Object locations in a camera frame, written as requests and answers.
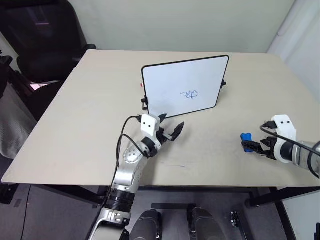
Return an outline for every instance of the white table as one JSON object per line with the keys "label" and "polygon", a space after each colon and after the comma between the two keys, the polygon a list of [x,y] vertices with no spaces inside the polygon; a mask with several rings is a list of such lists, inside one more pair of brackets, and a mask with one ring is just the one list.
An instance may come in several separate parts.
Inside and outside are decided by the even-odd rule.
{"label": "white table", "polygon": [[[116,144],[128,116],[141,114],[144,65],[218,56],[210,52],[89,50],[73,70],[5,173],[5,183],[110,185]],[[307,170],[245,153],[240,134],[266,138],[259,126],[290,116],[298,140],[320,139],[320,105],[277,56],[227,53],[227,85],[215,108],[166,119],[184,121],[143,172],[142,184],[163,186],[319,186]],[[139,123],[126,132],[142,139]],[[128,146],[123,141],[122,151]]]}

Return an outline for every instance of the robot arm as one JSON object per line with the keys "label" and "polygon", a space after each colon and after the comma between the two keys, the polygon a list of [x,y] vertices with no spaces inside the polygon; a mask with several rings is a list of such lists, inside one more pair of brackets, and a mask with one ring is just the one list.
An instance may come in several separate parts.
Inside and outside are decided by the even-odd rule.
{"label": "robot arm", "polygon": [[[260,143],[242,139],[242,146],[247,150],[246,152],[257,152],[269,159],[278,160],[284,164],[292,163],[297,167],[309,170],[319,178],[320,143],[296,141],[296,129],[287,115],[275,115],[271,121],[263,124],[260,129],[273,135],[261,140],[261,143],[270,149],[263,150]],[[273,129],[276,133],[269,132],[266,129]]]}
{"label": "robot arm", "polygon": [[166,114],[159,117],[148,114],[141,116],[140,129],[144,138],[125,150],[123,161],[116,170],[107,201],[93,226],[89,240],[119,240],[129,236],[124,228],[130,222],[131,207],[148,159],[157,155],[166,141],[176,140],[185,124],[180,123],[173,134],[167,134],[160,127],[165,118]]}

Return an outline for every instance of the black office chair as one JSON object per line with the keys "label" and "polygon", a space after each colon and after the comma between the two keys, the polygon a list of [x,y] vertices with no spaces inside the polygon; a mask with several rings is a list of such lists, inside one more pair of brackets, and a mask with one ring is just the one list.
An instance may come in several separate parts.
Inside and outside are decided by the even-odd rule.
{"label": "black office chair", "polygon": [[[32,83],[67,79],[88,49],[74,8],[67,0],[0,0],[0,32],[19,55],[17,64]],[[40,119],[63,82],[43,86],[27,104]]]}

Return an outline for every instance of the whiteboard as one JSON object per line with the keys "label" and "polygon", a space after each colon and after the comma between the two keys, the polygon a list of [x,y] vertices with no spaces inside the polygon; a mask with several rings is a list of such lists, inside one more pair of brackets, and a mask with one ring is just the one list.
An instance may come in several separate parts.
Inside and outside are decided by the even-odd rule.
{"label": "whiteboard", "polygon": [[168,118],[214,108],[228,61],[222,55],[144,66],[148,113]]}

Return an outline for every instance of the blue object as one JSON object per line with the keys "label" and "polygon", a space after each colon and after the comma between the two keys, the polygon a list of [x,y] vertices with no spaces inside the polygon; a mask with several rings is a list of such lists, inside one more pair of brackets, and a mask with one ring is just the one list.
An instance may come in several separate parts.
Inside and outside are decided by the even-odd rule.
{"label": "blue object", "polygon": [[[249,132],[249,133],[242,133],[240,135],[241,137],[241,140],[242,141],[252,141],[252,134]],[[253,153],[253,150],[249,149],[249,148],[244,148],[244,151],[246,153]]]}

